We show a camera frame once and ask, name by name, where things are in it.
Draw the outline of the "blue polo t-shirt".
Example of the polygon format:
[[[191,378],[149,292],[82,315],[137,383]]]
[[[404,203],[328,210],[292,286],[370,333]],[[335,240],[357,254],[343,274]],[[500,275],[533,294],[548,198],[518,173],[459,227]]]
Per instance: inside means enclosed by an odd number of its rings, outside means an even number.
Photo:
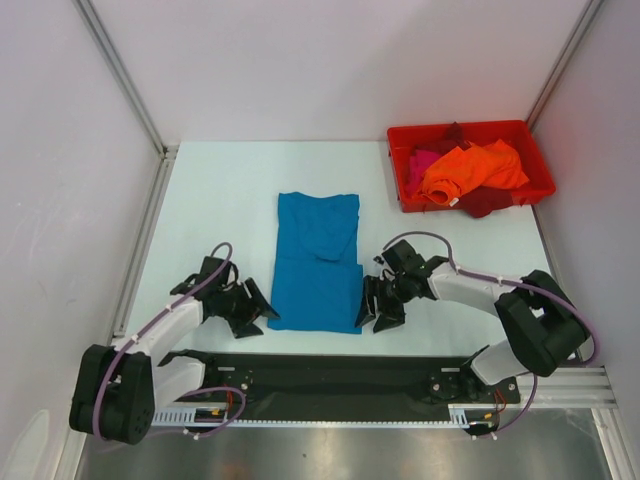
[[[358,262],[359,210],[356,194],[279,195],[271,293],[279,318],[267,322],[270,329],[361,333],[356,326],[364,277]]]

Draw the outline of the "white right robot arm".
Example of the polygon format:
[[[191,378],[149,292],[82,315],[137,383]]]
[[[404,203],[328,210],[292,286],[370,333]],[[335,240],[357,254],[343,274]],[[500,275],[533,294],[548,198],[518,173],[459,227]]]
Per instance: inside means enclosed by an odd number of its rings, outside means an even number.
[[[451,253],[424,258],[403,235],[376,260],[386,268],[365,276],[356,326],[372,324],[376,333],[399,327],[406,321],[405,304],[429,299],[492,315],[506,335],[466,359],[453,377],[430,379],[432,402],[484,401],[504,380],[523,374],[548,377],[591,337],[586,321],[544,271],[519,279],[471,271]]]

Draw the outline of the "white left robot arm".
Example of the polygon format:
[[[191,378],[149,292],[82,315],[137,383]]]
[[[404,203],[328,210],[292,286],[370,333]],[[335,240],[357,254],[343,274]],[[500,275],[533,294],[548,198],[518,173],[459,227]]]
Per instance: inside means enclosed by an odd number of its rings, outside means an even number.
[[[150,430],[157,410],[183,398],[225,404],[222,425],[246,405],[245,393],[220,382],[205,353],[177,351],[176,344],[210,318],[227,322],[236,339],[261,335],[258,318],[278,319],[256,282],[241,280],[230,259],[209,255],[198,272],[169,293],[168,304],[141,330],[111,345],[93,344],[82,355],[69,426],[107,441],[135,445]]]

